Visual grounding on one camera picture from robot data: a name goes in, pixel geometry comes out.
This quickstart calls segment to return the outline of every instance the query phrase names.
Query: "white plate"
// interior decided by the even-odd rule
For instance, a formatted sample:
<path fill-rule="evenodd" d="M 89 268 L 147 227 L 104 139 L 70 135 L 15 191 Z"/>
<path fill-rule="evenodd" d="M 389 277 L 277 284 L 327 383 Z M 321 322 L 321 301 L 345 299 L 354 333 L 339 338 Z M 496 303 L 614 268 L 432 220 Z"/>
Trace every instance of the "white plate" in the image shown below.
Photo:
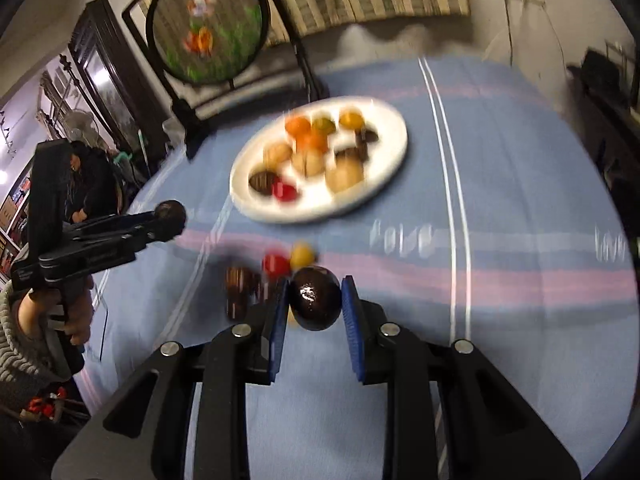
<path fill-rule="evenodd" d="M 285 117 L 291 114 L 312 119 L 323 112 L 331 115 L 338 131 L 329 137 L 328 168 L 335 165 L 334 147 L 354 146 L 354 133 L 338 125 L 343 108 L 358 108 L 367 124 L 375 127 L 380 140 L 369 145 L 369 161 L 364 165 L 364 182 L 342 193 L 331 193 L 324 174 L 305 180 L 297 176 L 288 162 L 281 174 L 288 182 L 295 182 L 300 197 L 292 203 L 281 203 L 273 197 L 263 197 L 249 187 L 249 175 L 262 162 L 262 150 L 278 140 L 292 140 L 284 130 Z M 406 153 L 407 133 L 402 115 L 391 105 L 371 97 L 337 97 L 296 108 L 277 118 L 257 132 L 236 157 L 229 177 L 229 194 L 238 210 L 253 220 L 268 223 L 309 222 L 335 215 L 366 200 L 394 175 Z"/>

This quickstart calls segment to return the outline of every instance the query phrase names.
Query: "person in black jacket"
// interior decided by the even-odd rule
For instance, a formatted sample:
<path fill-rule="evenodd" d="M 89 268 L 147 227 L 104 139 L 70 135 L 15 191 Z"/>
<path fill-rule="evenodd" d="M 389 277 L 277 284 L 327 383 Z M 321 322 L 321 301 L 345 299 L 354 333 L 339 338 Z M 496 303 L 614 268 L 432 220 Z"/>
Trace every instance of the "person in black jacket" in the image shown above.
<path fill-rule="evenodd" d="M 107 155 L 80 140 L 71 143 L 71 180 L 68 184 L 65 219 L 76 224 L 87 219 L 116 214 L 116 179 Z"/>

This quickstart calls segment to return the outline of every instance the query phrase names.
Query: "gray sweater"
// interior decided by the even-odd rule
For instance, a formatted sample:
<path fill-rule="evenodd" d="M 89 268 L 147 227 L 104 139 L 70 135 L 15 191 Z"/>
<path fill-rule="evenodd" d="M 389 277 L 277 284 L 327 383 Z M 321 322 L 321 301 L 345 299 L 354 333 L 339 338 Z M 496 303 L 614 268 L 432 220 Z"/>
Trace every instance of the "gray sweater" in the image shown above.
<path fill-rule="evenodd" d="M 58 337 L 45 319 L 41 340 L 30 339 L 20 330 L 16 312 L 25 294 L 14 294 L 11 282 L 0 292 L 0 406 L 16 413 L 40 389 L 71 375 Z"/>

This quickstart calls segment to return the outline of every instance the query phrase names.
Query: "metal screw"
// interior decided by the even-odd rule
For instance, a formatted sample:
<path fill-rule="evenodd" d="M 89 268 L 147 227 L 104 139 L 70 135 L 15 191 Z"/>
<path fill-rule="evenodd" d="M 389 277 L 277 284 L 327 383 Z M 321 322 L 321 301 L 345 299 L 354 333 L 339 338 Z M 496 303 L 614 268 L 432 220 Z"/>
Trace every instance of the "metal screw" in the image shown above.
<path fill-rule="evenodd" d="M 380 327 L 380 332 L 382 332 L 382 335 L 394 337 L 400 333 L 400 327 L 395 323 L 385 323 Z"/>
<path fill-rule="evenodd" d="M 471 354 L 474 351 L 474 345 L 471 341 L 467 341 L 466 339 L 460 339 L 456 341 L 453 345 L 453 348 L 456 349 L 457 352 L 461 354 Z"/>
<path fill-rule="evenodd" d="M 247 323 L 241 323 L 233 327 L 231 332 L 236 337 L 247 337 L 251 333 L 251 327 Z"/>
<path fill-rule="evenodd" d="M 162 343 L 160 347 L 160 353 L 165 357 L 176 355 L 178 350 L 180 350 L 180 345 L 175 341 L 167 341 L 166 343 Z"/>

